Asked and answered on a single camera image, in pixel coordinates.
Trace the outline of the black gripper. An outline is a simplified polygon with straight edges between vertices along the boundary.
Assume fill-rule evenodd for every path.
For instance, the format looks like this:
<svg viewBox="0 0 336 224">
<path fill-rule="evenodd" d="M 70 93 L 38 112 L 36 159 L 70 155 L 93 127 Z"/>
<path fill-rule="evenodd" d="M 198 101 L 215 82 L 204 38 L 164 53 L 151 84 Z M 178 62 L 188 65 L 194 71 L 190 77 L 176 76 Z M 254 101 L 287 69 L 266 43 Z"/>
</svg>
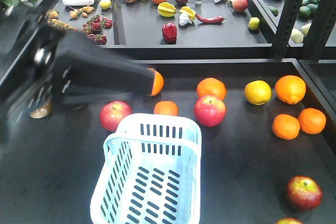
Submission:
<svg viewBox="0 0 336 224">
<path fill-rule="evenodd" d="M 2 144 L 22 114 L 48 101 L 64 110 L 152 93 L 152 70 L 79 32 L 60 30 L 46 17 L 28 5 L 1 11 Z"/>
</svg>

